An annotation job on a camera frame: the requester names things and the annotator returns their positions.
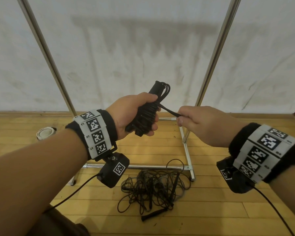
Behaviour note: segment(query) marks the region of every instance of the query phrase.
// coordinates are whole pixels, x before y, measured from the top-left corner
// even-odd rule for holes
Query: wooden floor
[[[0,155],[36,142],[36,132],[42,127],[59,130],[70,117],[0,116]],[[266,123],[295,137],[295,119],[244,119],[246,122]],[[118,185],[110,189],[97,179],[90,181],[79,193],[59,206],[73,222],[82,222],[92,235],[289,235],[275,211],[252,190],[234,194],[229,190],[216,168],[216,161],[228,156],[227,149],[210,147],[194,134],[188,140],[189,153],[196,181],[184,197],[175,203],[173,211],[141,222],[139,208],[132,205],[123,214],[116,206],[123,196],[120,183],[137,170],[126,170]],[[179,128],[174,122],[160,122],[153,137],[139,138],[130,134],[118,142],[119,152],[131,164],[166,164],[179,158],[184,163],[185,151]],[[81,169],[75,186],[65,186],[52,201],[60,202],[93,174],[96,169]],[[258,188],[275,204],[295,233],[295,216],[265,183]]]

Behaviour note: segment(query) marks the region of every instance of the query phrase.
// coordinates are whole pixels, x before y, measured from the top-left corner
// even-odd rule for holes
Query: finger
[[[196,107],[193,107],[193,106],[182,106],[178,110],[178,113],[185,116],[185,117],[193,118],[195,108]]]
[[[194,131],[197,127],[196,123],[194,123],[190,118],[186,118],[186,117],[177,118],[177,124],[180,127],[186,127],[190,131]]]
[[[156,114],[155,115],[155,122],[158,122],[159,121],[159,117],[158,117],[158,115]]]
[[[156,123],[153,123],[153,125],[152,125],[152,130],[153,130],[153,131],[156,131],[157,129],[158,129],[157,124],[156,124]]]
[[[145,103],[155,102],[157,98],[158,96],[155,94],[143,92],[137,95],[137,97],[135,98],[135,101],[136,101],[137,107],[140,107]]]
[[[151,136],[154,135],[154,132],[153,131],[149,131],[146,135],[149,136],[149,137],[151,137]]]

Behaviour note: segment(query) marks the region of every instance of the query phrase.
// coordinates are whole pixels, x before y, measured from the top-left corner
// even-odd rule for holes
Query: black cable
[[[291,235],[295,236],[295,234],[293,233],[291,228],[288,226],[287,222],[285,222],[284,218],[279,213],[279,211],[276,209],[276,207],[272,204],[272,202],[260,190],[258,190],[256,187],[252,186],[252,188],[254,188],[256,191],[258,191],[267,200],[267,202],[272,206],[272,208],[275,210],[275,212],[279,215],[280,219],[283,221],[283,223],[285,224],[285,226],[287,227],[287,229],[291,233]]]
[[[85,186],[87,184],[87,182],[89,182],[91,179],[93,179],[94,177],[98,176],[99,174],[96,174],[94,176],[92,176],[91,178],[89,178],[86,182],[83,183],[83,185],[81,185],[75,192],[73,192],[71,195],[69,195],[67,198],[65,198],[63,201],[61,201],[60,203],[56,204],[55,206],[52,206],[48,209],[46,209],[43,214],[55,209],[56,207],[58,207],[59,205],[61,205],[62,203],[66,202],[68,199],[70,199],[75,193],[77,193],[79,190],[81,190],[81,188],[83,186]]]
[[[121,191],[127,194],[118,202],[118,212],[124,213],[134,202],[140,205],[139,213],[141,215],[144,212],[150,212],[153,204],[167,210],[172,210],[174,206],[173,202],[181,198],[185,190],[191,187],[190,178],[182,173],[185,168],[183,162],[179,159],[173,160],[178,160],[182,163],[182,170],[141,170],[137,177],[129,177],[122,182]],[[189,184],[187,186],[181,179],[183,176],[188,179]],[[125,198],[129,198],[129,205],[125,210],[120,210],[119,205]]]

